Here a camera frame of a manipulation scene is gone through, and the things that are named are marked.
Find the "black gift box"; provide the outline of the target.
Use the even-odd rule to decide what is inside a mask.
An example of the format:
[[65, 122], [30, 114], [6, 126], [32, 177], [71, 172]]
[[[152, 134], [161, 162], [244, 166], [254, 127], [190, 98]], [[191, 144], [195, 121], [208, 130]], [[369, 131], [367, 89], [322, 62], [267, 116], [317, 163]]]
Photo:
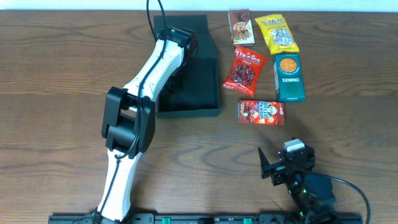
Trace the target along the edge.
[[157, 104], [157, 117], [167, 119], [218, 116], [218, 54], [210, 35], [207, 17], [167, 16], [166, 21], [171, 27], [193, 30], [198, 47], [172, 80], [170, 87], [162, 90]]

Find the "brown Pocky snack box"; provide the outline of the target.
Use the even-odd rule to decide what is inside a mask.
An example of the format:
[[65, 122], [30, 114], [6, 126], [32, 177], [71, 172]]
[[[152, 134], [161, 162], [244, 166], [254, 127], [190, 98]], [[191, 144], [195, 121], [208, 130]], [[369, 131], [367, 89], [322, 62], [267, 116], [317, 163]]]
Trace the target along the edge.
[[230, 10], [228, 12], [231, 42], [236, 46], [253, 46], [255, 44], [249, 9]]

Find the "red Hacks candy bag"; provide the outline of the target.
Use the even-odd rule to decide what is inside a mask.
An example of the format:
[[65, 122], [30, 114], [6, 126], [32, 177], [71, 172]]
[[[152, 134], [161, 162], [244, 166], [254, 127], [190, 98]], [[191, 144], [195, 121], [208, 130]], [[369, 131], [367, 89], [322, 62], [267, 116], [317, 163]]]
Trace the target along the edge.
[[265, 64], [265, 56], [251, 49], [237, 46], [234, 51], [233, 65], [222, 87], [254, 97], [256, 83]]

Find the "teal Chunkies cookie box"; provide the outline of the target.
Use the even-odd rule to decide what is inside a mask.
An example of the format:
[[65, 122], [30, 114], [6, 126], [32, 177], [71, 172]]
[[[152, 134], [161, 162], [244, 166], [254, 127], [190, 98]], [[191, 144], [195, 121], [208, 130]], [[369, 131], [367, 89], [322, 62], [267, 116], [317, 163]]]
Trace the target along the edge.
[[302, 102], [306, 95], [299, 54], [275, 54], [273, 69], [277, 101]]

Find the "yellow Hacks candy bag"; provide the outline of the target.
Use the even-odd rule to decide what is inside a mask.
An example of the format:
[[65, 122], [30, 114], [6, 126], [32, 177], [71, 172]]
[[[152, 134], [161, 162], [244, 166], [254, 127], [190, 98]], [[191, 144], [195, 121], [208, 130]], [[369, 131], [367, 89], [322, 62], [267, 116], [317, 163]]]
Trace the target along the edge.
[[270, 14], [255, 18], [270, 53], [298, 53], [299, 47], [282, 14]]

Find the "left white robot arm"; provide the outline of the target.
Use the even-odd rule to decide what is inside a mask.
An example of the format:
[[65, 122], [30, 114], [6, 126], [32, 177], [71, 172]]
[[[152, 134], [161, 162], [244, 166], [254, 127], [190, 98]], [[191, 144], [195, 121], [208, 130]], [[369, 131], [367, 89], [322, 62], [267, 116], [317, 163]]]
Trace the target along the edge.
[[104, 107], [101, 135], [108, 149], [104, 194], [93, 223], [121, 223], [131, 207], [131, 189], [140, 157], [155, 133], [155, 103], [170, 77], [197, 47], [194, 31], [166, 27], [140, 72], [123, 88], [112, 87]]

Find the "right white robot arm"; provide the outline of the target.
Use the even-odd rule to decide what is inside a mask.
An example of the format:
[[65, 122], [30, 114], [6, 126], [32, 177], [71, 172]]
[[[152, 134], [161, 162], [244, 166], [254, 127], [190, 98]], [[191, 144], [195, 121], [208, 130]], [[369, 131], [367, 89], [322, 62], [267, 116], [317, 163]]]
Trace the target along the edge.
[[312, 172], [315, 165], [314, 148], [304, 145], [293, 151], [279, 152], [279, 162], [270, 164], [261, 149], [261, 177], [271, 178], [274, 186], [284, 184], [298, 212], [291, 223], [331, 223], [336, 220], [331, 180]]

